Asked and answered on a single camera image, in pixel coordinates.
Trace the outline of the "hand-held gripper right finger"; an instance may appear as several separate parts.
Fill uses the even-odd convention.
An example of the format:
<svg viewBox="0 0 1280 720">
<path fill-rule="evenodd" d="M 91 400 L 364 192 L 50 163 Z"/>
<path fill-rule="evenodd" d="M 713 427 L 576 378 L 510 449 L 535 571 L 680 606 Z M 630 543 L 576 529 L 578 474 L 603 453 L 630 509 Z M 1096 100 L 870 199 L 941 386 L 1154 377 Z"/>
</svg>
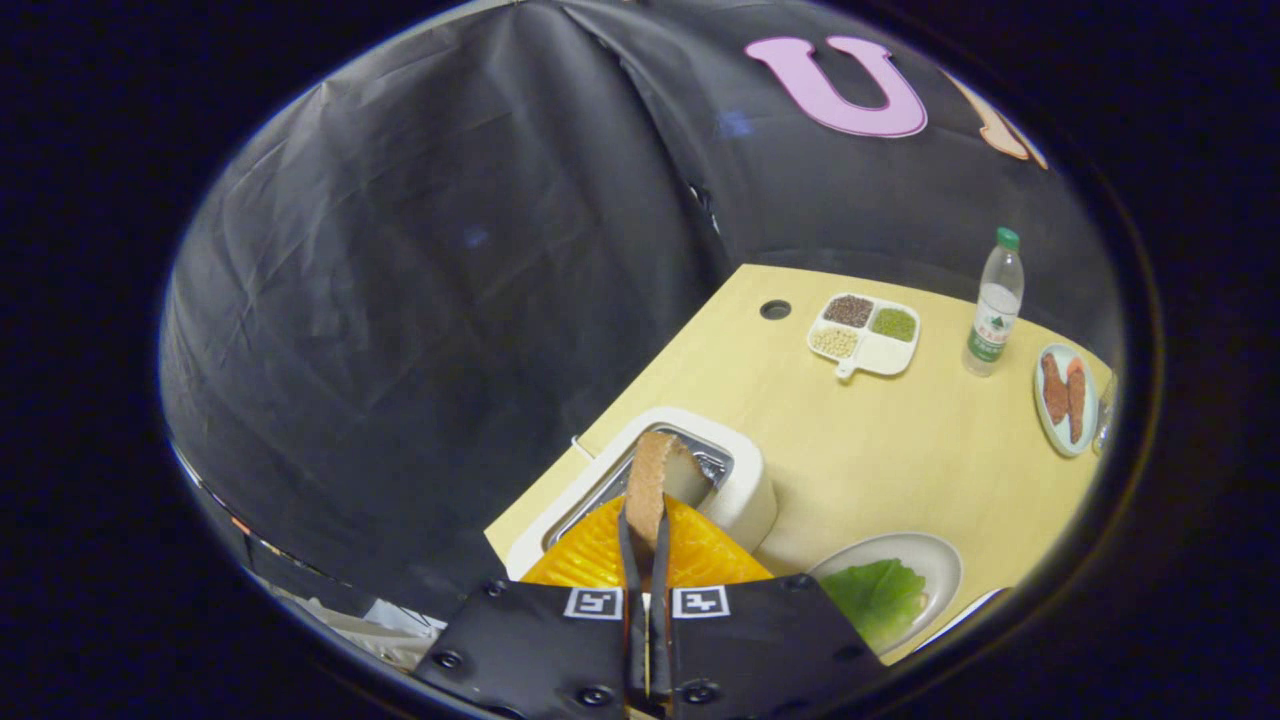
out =
<svg viewBox="0 0 1280 720">
<path fill-rule="evenodd" d="M 678 518 L 666 501 L 657 539 L 650 692 L 669 719 L 818 719 L 888 676 L 820 583 L 806 573 L 677 587 Z"/>
</svg>

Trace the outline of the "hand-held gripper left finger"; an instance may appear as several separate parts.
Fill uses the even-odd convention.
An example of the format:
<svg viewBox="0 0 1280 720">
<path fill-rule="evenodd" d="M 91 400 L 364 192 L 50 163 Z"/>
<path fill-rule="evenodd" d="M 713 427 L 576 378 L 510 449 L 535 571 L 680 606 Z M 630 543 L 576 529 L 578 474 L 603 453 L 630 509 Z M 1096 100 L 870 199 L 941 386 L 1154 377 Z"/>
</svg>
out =
<svg viewBox="0 0 1280 720">
<path fill-rule="evenodd" d="M 575 525 L 604 530 L 620 564 L 612 585 L 490 579 L 415 669 L 429 689 L 479 717 L 626 719 L 644 684 L 644 606 L 621 500 Z"/>
</svg>

